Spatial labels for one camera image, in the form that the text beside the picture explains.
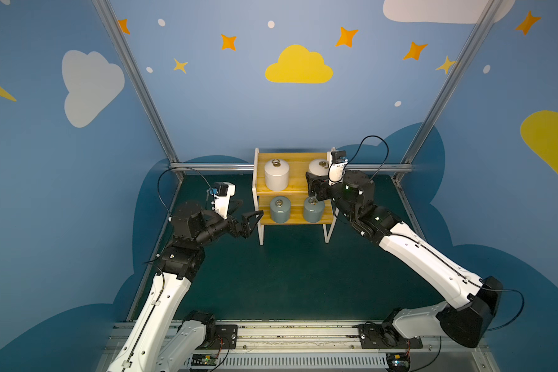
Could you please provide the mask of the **white canister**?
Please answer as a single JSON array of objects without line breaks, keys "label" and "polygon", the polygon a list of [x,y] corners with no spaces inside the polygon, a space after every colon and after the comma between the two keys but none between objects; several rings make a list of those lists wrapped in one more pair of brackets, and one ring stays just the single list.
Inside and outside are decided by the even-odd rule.
[{"label": "white canister", "polygon": [[314,159],[308,164],[308,172],[319,177],[327,177],[330,163],[326,159]]},{"label": "white canister", "polygon": [[286,160],[274,158],[264,166],[264,177],[267,188],[273,192],[281,192],[288,187],[290,166]]}]

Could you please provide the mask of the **grey-blue canister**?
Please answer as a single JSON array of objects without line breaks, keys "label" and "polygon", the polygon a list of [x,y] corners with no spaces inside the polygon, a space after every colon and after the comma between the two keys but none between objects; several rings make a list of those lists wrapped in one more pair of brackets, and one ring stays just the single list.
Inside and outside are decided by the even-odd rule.
[{"label": "grey-blue canister", "polygon": [[303,218],[307,223],[319,223],[325,211],[325,202],[319,201],[316,197],[308,197],[304,201]]},{"label": "grey-blue canister", "polygon": [[271,200],[271,219],[274,223],[283,224],[290,220],[291,201],[285,196],[276,196]]}]

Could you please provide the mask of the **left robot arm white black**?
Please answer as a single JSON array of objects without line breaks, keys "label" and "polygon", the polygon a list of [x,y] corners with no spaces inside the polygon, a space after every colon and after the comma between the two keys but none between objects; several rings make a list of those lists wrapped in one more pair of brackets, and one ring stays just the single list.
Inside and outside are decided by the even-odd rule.
[{"label": "left robot arm white black", "polygon": [[173,317],[195,280],[205,246],[225,234],[248,238],[262,219],[261,210],[236,219],[187,201],[172,215],[173,240],[156,259],[157,270],[147,300],[125,344],[108,366],[110,371],[178,371],[202,345],[215,340],[215,317],[192,312],[169,342]]}]

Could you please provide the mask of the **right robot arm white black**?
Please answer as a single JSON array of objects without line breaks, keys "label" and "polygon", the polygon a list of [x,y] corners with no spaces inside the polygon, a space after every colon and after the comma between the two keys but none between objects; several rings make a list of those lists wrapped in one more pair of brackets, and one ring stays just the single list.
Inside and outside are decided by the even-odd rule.
[{"label": "right robot arm white black", "polygon": [[379,246],[432,285],[443,297],[437,305],[394,310],[381,324],[390,345],[423,336],[447,336],[463,347],[476,347],[498,311],[502,283],[481,278],[429,245],[390,209],[374,202],[374,183],[360,171],[341,181],[305,175],[308,193],[330,200],[364,239]]}]

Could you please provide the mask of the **left green circuit board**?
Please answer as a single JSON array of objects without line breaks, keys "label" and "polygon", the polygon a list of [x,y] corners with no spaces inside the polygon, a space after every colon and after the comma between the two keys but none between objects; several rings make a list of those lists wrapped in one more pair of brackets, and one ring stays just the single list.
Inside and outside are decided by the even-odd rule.
[{"label": "left green circuit board", "polygon": [[215,367],[218,358],[209,354],[193,354],[191,359],[192,367]]}]

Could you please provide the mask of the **green circuit board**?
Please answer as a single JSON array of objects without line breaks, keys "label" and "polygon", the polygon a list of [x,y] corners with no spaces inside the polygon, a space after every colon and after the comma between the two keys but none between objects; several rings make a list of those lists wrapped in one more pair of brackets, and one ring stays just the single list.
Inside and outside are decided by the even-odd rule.
[{"label": "green circuit board", "polygon": [[386,355],[388,372],[409,372],[410,356],[407,353],[388,353]]},{"label": "green circuit board", "polygon": [[191,359],[192,367],[215,367],[218,358],[209,354],[193,354]]}]

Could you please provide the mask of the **right green circuit board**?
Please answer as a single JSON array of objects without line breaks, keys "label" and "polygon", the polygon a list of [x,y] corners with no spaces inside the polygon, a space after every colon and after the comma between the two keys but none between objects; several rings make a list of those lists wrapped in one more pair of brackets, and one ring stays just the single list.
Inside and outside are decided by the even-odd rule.
[{"label": "right green circuit board", "polygon": [[388,353],[386,355],[388,372],[409,372],[410,356],[407,353]]}]

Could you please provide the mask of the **wooden two-tier shelf white frame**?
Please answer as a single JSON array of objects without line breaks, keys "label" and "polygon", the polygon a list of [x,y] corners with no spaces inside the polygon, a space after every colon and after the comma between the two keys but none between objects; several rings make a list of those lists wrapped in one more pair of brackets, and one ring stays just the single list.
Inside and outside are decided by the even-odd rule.
[{"label": "wooden two-tier shelf white frame", "polygon": [[[260,222],[257,223],[260,245],[264,243],[265,226],[310,224],[304,217],[304,213],[307,211],[305,201],[308,199],[308,184],[305,173],[308,170],[309,163],[321,156],[321,153],[262,153],[259,149],[255,150],[252,182],[254,207],[264,212]],[[269,189],[265,181],[265,164],[275,159],[286,161],[290,167],[287,187],[280,192]],[[281,214],[281,217],[285,220],[283,223],[278,223],[271,217],[273,214],[271,206],[276,203],[275,199],[278,197],[290,201],[290,208]]]}]

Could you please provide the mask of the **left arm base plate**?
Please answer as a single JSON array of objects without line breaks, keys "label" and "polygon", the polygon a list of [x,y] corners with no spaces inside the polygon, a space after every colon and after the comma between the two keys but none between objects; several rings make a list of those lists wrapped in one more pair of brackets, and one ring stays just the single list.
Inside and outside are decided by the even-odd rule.
[{"label": "left arm base plate", "polygon": [[238,325],[221,324],[215,326],[212,336],[206,336],[198,350],[235,350],[237,348]]}]

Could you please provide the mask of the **aluminium mounting rail front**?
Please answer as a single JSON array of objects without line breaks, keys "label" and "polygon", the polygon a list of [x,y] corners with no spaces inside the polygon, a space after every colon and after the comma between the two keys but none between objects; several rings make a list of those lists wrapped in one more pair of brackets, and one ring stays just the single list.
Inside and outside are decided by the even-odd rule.
[{"label": "aluminium mounting rail front", "polygon": [[[360,321],[263,322],[220,321],[237,327],[223,351],[221,371],[322,370],[384,371],[388,349],[365,349]],[[466,348],[444,336],[423,337],[410,350],[411,369],[418,371],[497,371],[499,366],[486,341]]]}]

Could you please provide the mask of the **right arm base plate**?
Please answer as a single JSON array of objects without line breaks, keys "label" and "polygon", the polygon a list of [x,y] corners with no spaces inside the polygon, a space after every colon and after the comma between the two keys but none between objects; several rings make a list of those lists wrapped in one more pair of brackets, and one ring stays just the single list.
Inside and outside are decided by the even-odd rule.
[{"label": "right arm base plate", "polygon": [[419,350],[423,348],[420,338],[406,339],[393,327],[366,322],[357,326],[361,347],[364,350]]}]

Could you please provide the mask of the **left aluminium frame post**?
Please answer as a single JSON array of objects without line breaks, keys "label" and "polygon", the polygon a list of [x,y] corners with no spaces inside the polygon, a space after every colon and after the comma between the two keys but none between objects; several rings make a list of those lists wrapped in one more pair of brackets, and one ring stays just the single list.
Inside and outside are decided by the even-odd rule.
[{"label": "left aluminium frame post", "polygon": [[138,63],[130,49],[130,45],[124,37],[124,32],[118,23],[116,13],[110,1],[93,0],[91,2],[100,18],[102,25],[110,38],[119,59],[122,62],[123,69],[130,79],[131,84],[136,92],[136,95],[144,109],[144,112],[149,120],[154,134],[156,135],[159,144],[167,158],[168,165],[179,163],[179,157],[172,144],[169,133],[164,125],[161,114],[157,110],[152,95],[147,88]]}]

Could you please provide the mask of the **aluminium frame post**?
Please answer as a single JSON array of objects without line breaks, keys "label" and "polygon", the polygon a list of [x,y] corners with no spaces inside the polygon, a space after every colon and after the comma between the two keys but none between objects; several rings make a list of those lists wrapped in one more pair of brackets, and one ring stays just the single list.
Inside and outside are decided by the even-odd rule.
[{"label": "aluminium frame post", "polygon": [[486,40],[492,26],[494,26],[496,16],[503,3],[504,2],[502,0],[492,0],[485,4],[482,14],[480,14],[480,17],[477,19],[477,22],[475,23],[467,41],[457,56],[457,63],[455,63],[453,70],[448,74],[448,77],[443,83],[436,100],[428,111],[422,125],[413,137],[409,148],[406,150],[401,160],[401,166],[412,167],[415,158],[418,156],[421,148],[428,139],[429,134],[435,127],[437,120],[440,118],[447,103],[453,96],[457,86],[463,78],[463,75],[471,65],[471,62],[474,60],[477,52],[481,48],[481,45]]},{"label": "aluminium frame post", "polygon": [[122,62],[123,69],[130,79],[131,84],[136,92],[136,95],[144,109],[144,112],[149,120],[154,134],[156,135],[159,144],[167,158],[168,165],[179,163],[179,157],[172,144],[169,133],[164,125],[161,114],[157,110],[152,95],[147,88],[138,63],[130,49],[130,45],[124,37],[124,32],[118,23],[116,13],[110,1],[93,0],[91,2],[100,18],[102,25],[110,38],[119,59]]}]

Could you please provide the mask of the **right aluminium frame post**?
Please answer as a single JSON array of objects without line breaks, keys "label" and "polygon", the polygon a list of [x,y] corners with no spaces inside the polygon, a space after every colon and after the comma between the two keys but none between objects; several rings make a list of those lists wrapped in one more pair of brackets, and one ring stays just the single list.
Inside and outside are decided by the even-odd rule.
[{"label": "right aluminium frame post", "polygon": [[477,52],[481,48],[481,45],[486,40],[492,26],[494,26],[496,16],[503,3],[504,2],[502,0],[492,0],[485,4],[482,14],[480,14],[480,17],[477,19],[477,22],[475,23],[467,41],[457,56],[457,63],[455,63],[453,70],[448,74],[448,77],[443,83],[436,100],[428,111],[422,125],[413,137],[409,148],[406,150],[401,160],[401,166],[412,167],[415,158],[418,156],[421,148],[428,139],[429,134],[435,127],[437,120],[440,118],[447,103],[453,96],[457,86],[463,78],[463,75],[471,65],[471,62],[474,60]]}]

